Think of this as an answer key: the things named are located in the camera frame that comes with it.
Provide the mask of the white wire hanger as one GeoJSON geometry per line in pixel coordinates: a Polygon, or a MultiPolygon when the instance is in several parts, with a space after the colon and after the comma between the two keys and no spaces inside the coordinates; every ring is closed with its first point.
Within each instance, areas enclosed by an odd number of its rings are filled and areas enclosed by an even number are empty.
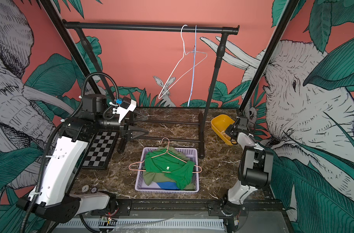
{"type": "MultiPolygon", "coordinates": [[[[175,66],[173,67],[171,73],[169,74],[166,82],[164,83],[164,85],[161,87],[161,91],[158,94],[158,99],[161,100],[166,94],[167,92],[170,91],[170,89],[172,87],[174,87],[184,76],[186,76],[188,73],[192,72],[193,69],[193,63],[192,66],[187,69],[183,74],[181,74],[179,77],[177,77],[174,81],[170,82],[170,80],[173,78],[173,75],[175,73],[175,71],[179,68],[179,66],[188,58],[188,56],[192,56],[193,59],[193,49],[191,51],[187,51],[186,50],[186,43],[185,43],[185,39],[183,37],[183,33],[184,30],[188,28],[187,24],[184,24],[181,29],[180,29],[180,38],[182,41],[182,56],[179,59],[179,61],[177,61],[177,63],[175,64],[175,66]]],[[[208,54],[206,52],[203,51],[199,51],[197,49],[197,53],[196,53],[196,67],[198,65],[200,65],[202,62],[204,62],[208,57],[208,54]]]]}

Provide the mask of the pink wire hanger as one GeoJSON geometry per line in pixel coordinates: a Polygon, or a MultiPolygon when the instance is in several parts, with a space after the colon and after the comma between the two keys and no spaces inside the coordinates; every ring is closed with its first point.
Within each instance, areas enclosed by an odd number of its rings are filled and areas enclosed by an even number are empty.
{"type": "MultiPolygon", "coordinates": [[[[158,157],[162,157],[164,160],[168,161],[168,163],[176,163],[176,164],[180,164],[180,163],[184,163],[186,164],[187,161],[175,156],[174,154],[172,154],[169,150],[169,147],[170,147],[170,139],[167,138],[167,137],[164,137],[162,138],[161,142],[163,143],[164,140],[168,140],[168,144],[167,144],[167,147],[165,148],[165,152],[164,153],[160,153],[160,154],[157,154],[155,156],[152,156],[150,159],[151,161],[153,162],[154,161],[154,158],[158,158],[158,157]]],[[[141,165],[145,162],[145,160],[143,161],[139,161],[139,162],[135,162],[135,163],[132,163],[128,166],[128,169],[131,170],[131,171],[146,171],[146,170],[142,170],[142,169],[133,169],[132,167],[135,166],[135,165],[141,165]]]]}

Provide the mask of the light blue wire hanger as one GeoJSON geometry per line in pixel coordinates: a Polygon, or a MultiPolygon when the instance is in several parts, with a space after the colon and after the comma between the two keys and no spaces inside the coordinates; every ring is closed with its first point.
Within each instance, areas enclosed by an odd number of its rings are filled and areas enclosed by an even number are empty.
{"type": "Polygon", "coordinates": [[[192,82],[191,82],[191,90],[190,90],[190,95],[189,95],[189,99],[188,99],[188,102],[187,102],[187,107],[190,106],[191,97],[192,97],[192,94],[193,94],[195,67],[196,67],[196,53],[197,53],[197,25],[195,26],[195,31],[194,31],[192,82]]]}

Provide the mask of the blue tank top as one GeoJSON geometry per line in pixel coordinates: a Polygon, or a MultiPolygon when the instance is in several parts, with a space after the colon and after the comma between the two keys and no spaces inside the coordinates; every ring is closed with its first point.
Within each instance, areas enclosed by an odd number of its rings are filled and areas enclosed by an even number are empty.
{"type": "Polygon", "coordinates": [[[159,182],[157,185],[163,190],[180,190],[175,182],[159,182]]]}

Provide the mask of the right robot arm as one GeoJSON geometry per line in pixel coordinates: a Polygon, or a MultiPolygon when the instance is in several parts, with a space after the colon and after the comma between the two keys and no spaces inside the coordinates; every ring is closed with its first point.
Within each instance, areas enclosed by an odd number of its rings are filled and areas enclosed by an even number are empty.
{"type": "Polygon", "coordinates": [[[238,116],[225,130],[243,149],[238,181],[227,193],[228,201],[236,205],[243,204],[252,192],[267,188],[272,178],[273,153],[255,140],[247,124],[247,118],[238,116]]]}

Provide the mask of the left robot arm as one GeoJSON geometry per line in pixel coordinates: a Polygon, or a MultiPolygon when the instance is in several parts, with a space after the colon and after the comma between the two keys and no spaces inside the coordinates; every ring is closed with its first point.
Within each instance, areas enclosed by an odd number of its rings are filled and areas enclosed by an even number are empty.
{"type": "Polygon", "coordinates": [[[128,113],[135,111],[136,101],[120,98],[119,91],[112,93],[110,88],[107,91],[113,98],[111,103],[107,103],[105,95],[85,94],[87,82],[93,76],[100,76],[103,83],[112,80],[103,72],[86,76],[78,108],[49,137],[37,184],[28,197],[22,197],[16,203],[26,212],[19,230],[21,233],[26,230],[30,214],[55,223],[67,223],[74,216],[89,211],[116,210],[115,196],[109,192],[71,196],[66,191],[77,162],[98,132],[117,132],[127,141],[148,134],[147,130],[133,126],[132,120],[125,121],[128,113]]]}

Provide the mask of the yellow plastic bowl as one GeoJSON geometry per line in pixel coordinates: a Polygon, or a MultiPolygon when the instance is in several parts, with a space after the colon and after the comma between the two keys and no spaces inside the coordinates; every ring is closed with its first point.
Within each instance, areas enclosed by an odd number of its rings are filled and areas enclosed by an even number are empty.
{"type": "Polygon", "coordinates": [[[225,130],[234,123],[228,115],[221,114],[211,120],[212,130],[229,146],[236,145],[236,141],[225,133],[225,130]]]}

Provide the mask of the checkerboard calibration plate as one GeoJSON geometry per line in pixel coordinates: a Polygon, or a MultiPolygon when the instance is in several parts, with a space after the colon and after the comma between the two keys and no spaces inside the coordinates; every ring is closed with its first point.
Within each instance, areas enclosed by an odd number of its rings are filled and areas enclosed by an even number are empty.
{"type": "Polygon", "coordinates": [[[85,154],[82,168],[106,170],[118,138],[119,132],[98,132],[85,154]]]}

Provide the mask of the lavender plastic basket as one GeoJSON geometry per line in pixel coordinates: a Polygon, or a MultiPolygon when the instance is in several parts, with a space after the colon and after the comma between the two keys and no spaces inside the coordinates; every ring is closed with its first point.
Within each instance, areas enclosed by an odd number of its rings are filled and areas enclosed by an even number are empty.
{"type": "MultiPolygon", "coordinates": [[[[177,151],[186,155],[191,161],[198,165],[198,152],[194,148],[176,148],[177,151]]],[[[147,185],[144,182],[143,172],[139,171],[137,173],[137,179],[135,183],[135,190],[139,192],[148,192],[148,193],[169,193],[169,194],[194,194],[199,191],[199,174],[195,173],[192,177],[192,188],[188,190],[172,190],[172,189],[163,189],[158,183],[151,182],[150,185],[147,185]]]]}

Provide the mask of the black clothes rack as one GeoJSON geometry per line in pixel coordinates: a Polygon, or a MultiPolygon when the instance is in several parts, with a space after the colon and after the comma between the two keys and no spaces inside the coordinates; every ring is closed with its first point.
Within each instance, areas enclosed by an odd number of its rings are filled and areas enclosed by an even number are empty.
{"type": "MultiPolygon", "coordinates": [[[[83,32],[83,29],[99,29],[99,30],[127,30],[127,31],[152,31],[152,32],[180,32],[181,27],[178,26],[166,26],[166,25],[135,25],[135,24],[113,24],[113,23],[84,23],[84,22],[68,22],[66,20],[62,20],[63,26],[66,29],[74,29],[79,36],[81,43],[83,45],[84,50],[88,53],[91,62],[96,68],[96,71],[100,71],[99,63],[93,54],[92,48],[88,46],[88,42],[86,41],[86,36],[83,32]]],[[[204,112],[200,112],[198,114],[198,122],[187,122],[187,121],[165,121],[165,120],[152,120],[148,119],[146,121],[139,121],[139,122],[146,122],[146,123],[163,123],[163,124],[180,124],[180,125],[193,125],[198,127],[198,139],[190,139],[190,138],[172,138],[172,141],[178,142],[192,142],[197,143],[198,145],[198,158],[204,159],[205,158],[205,137],[204,137],[204,129],[207,120],[207,115],[209,112],[209,108],[211,105],[213,93],[214,93],[214,86],[217,81],[218,73],[221,68],[223,56],[226,50],[226,42],[227,38],[230,35],[237,35],[239,32],[240,27],[237,26],[236,28],[233,27],[198,27],[198,33],[208,33],[208,34],[221,34],[221,42],[218,46],[218,51],[216,52],[216,60],[214,64],[214,71],[213,77],[209,89],[208,98],[205,104],[204,112]]],[[[187,29],[184,30],[187,33],[193,33],[193,27],[188,26],[187,29]]],[[[129,117],[126,117],[126,121],[134,122],[134,126],[129,127],[129,132],[131,133],[132,130],[142,130],[141,128],[137,128],[135,123],[138,121],[130,120],[131,113],[129,117]]],[[[160,137],[151,137],[151,136],[144,136],[139,139],[143,140],[161,140],[160,137]]],[[[125,139],[120,140],[120,144],[118,146],[118,153],[123,153],[126,147],[126,144],[129,141],[125,139]]]]}

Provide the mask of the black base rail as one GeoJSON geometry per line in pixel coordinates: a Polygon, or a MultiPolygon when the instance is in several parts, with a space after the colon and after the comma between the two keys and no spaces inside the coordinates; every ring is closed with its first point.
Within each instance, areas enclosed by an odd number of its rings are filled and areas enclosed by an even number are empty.
{"type": "Polygon", "coordinates": [[[235,216],[249,211],[283,211],[280,200],[245,200],[242,205],[230,204],[223,199],[118,199],[118,209],[113,215],[105,210],[93,210],[94,216],[129,216],[135,211],[205,211],[209,216],[235,216]]]}

